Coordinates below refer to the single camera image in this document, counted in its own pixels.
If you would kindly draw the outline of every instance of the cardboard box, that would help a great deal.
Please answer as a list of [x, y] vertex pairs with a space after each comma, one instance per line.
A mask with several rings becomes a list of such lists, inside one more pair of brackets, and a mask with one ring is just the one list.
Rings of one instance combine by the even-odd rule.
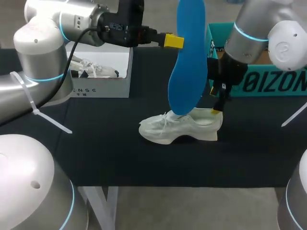
[[[66, 45], [70, 55], [74, 43]], [[83, 98], [129, 98], [133, 49], [104, 44], [93, 47], [78, 44], [74, 55], [93, 63], [109, 66], [119, 72], [118, 78], [73, 78], [72, 97]]]
[[[234, 23], [210, 23], [207, 28], [207, 54], [212, 58], [220, 58], [224, 53], [224, 45]], [[305, 96], [307, 95], [306, 70], [285, 72], [276, 68], [268, 51], [264, 51], [259, 60], [248, 66], [248, 71], [240, 85], [234, 86], [232, 97], [255, 96]]]

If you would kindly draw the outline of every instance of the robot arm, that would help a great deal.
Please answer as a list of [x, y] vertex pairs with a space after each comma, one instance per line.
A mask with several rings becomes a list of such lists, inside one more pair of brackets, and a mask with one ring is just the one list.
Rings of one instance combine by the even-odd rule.
[[278, 68], [293, 71], [307, 64], [307, 34], [298, 23], [292, 3], [293, 0], [246, 0], [226, 41], [219, 73], [213, 73], [211, 78], [211, 95], [219, 93], [213, 111], [223, 111], [232, 86], [241, 83], [248, 64], [254, 63], [268, 44], [271, 61]]
[[[117, 13], [92, 1], [28, 0], [27, 24], [15, 33], [14, 44], [23, 67], [19, 75], [34, 104], [39, 108], [72, 92], [69, 63], [78, 42], [126, 47], [157, 42], [162, 47], [183, 47], [183, 38], [143, 26], [143, 11], [144, 0], [120, 0]], [[69, 41], [75, 45], [68, 61], [65, 45]], [[0, 86], [0, 125], [33, 110], [14, 75], [2, 76]]]

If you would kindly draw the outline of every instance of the black table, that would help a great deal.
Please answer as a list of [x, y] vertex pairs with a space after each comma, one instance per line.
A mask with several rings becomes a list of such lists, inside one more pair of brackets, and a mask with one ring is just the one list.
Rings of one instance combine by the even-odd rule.
[[[1, 64], [2, 74], [20, 68], [14, 50], [0, 50], [0, 57], [11, 63]], [[288, 126], [281, 124], [306, 97], [234, 99], [225, 108], [217, 142], [182, 137], [163, 146], [140, 137], [140, 121], [169, 111], [167, 84], [176, 58], [175, 50], [136, 48], [129, 99], [71, 98], [42, 109], [72, 135], [33, 115], [1, 127], [0, 133], [41, 141], [77, 186], [286, 186], [307, 148], [307, 110]], [[211, 108], [214, 102], [207, 89], [199, 107]]]

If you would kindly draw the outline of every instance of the floor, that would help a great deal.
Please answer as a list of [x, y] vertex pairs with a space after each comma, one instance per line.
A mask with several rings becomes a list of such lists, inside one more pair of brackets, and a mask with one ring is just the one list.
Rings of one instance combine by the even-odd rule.
[[[234, 21], [240, 5], [205, 0], [207, 21]], [[306, 0], [294, 9], [307, 22]], [[116, 11], [118, 0], [98, 0]], [[16, 30], [25, 24], [25, 0], [0, 0], [1, 48], [13, 48]], [[178, 0], [145, 0], [143, 24], [159, 32], [176, 33]], [[278, 189], [278, 198], [283, 190]], [[118, 230], [277, 230], [278, 200], [273, 188], [138, 188], [119, 191]]]

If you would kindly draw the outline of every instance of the shoe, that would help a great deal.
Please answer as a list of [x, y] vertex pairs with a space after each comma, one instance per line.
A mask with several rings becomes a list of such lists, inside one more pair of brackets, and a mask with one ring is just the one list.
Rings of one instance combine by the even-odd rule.
[[71, 71], [78, 71], [79, 77], [84, 72], [87, 73], [88, 78], [118, 78], [119, 72], [112, 67], [98, 65], [89, 60], [81, 59], [73, 56], [70, 65]]
[[140, 122], [139, 133], [145, 139], [169, 145], [180, 136], [198, 140], [217, 141], [217, 131], [223, 123], [223, 113], [212, 114], [212, 109], [194, 108], [189, 114], [178, 116], [173, 111], [153, 116]]

